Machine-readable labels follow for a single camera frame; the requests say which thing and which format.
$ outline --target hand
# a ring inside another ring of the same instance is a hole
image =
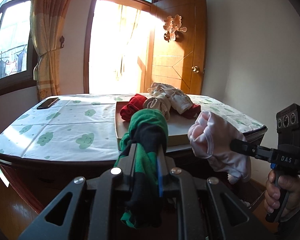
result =
[[[274,209],[280,207],[278,201],[280,190],[274,185],[274,181],[275,173],[274,171],[270,171],[266,182],[265,192],[265,209],[268,213],[272,213]],[[281,175],[278,184],[281,188],[290,192],[287,204],[281,215],[282,218],[290,218],[300,209],[300,178],[298,176],[292,177],[289,175]]]

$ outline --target wooden door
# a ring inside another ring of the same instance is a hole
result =
[[[153,54],[147,64],[145,90],[152,82],[159,82],[186,94],[200,95],[207,44],[206,0],[163,0],[155,5]],[[187,27],[187,32],[168,42],[164,39],[164,20],[176,14],[182,17],[182,27]]]

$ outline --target door knob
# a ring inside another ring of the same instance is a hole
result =
[[[194,67],[192,67],[192,71],[193,71],[194,73],[199,73],[199,72],[200,72],[200,68],[197,67],[197,66],[194,66]]]

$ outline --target screw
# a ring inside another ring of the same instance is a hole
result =
[[[173,174],[180,174],[182,172],[182,169],[178,168],[178,167],[174,167],[171,169],[171,173]]]
[[[216,178],[216,177],[210,177],[210,178],[208,179],[208,182],[209,182],[210,184],[216,185],[216,184],[219,183],[219,179]]]
[[[113,175],[118,175],[118,174],[121,173],[121,169],[120,169],[119,167],[114,167],[114,168],[111,169],[110,172],[111,172],[111,174],[113,174]]]
[[[74,178],[74,180],[73,180],[73,182],[74,182],[75,184],[81,184],[81,183],[84,182],[84,181],[85,181],[85,178],[82,177],[82,176],[76,177],[76,178]]]

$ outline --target pink cloth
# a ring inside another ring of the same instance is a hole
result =
[[[194,155],[207,159],[214,171],[226,171],[231,184],[251,176],[250,157],[230,150],[233,139],[246,141],[244,135],[222,117],[202,111],[188,131]]]

